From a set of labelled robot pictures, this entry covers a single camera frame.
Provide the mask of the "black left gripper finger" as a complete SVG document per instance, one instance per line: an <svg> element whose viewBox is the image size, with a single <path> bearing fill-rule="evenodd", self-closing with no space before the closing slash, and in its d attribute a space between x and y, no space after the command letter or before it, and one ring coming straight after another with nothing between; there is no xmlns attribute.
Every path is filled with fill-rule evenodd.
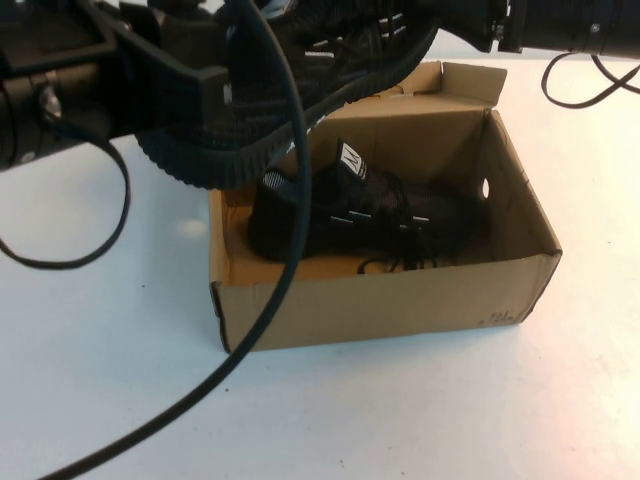
<svg viewBox="0 0 640 480"><path fill-rule="evenodd" d="M171 108L178 101L199 108L207 100L223 103L229 71L220 65L193 67L153 45L120 44L126 91L135 109L159 104Z"/></svg>
<svg viewBox="0 0 640 480"><path fill-rule="evenodd" d="M162 26L167 21L207 23L222 26L223 21L204 8L205 1L122 2L122 17L132 25Z"/></svg>

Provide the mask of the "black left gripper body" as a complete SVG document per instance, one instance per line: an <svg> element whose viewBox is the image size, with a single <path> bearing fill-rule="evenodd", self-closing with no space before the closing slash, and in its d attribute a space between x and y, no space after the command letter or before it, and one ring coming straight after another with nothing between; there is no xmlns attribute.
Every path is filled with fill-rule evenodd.
<svg viewBox="0 0 640 480"><path fill-rule="evenodd" d="M121 133L200 119L200 81L175 75L109 75L107 106Z"/></svg>

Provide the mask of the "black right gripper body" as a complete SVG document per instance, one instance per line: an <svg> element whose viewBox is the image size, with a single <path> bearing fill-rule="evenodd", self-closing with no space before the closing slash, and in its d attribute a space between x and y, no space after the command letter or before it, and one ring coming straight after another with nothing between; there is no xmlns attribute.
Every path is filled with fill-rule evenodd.
<svg viewBox="0 0 640 480"><path fill-rule="evenodd" d="M435 9L442 29L480 52L491 51L495 26L503 20L502 0L442 0Z"/></svg>

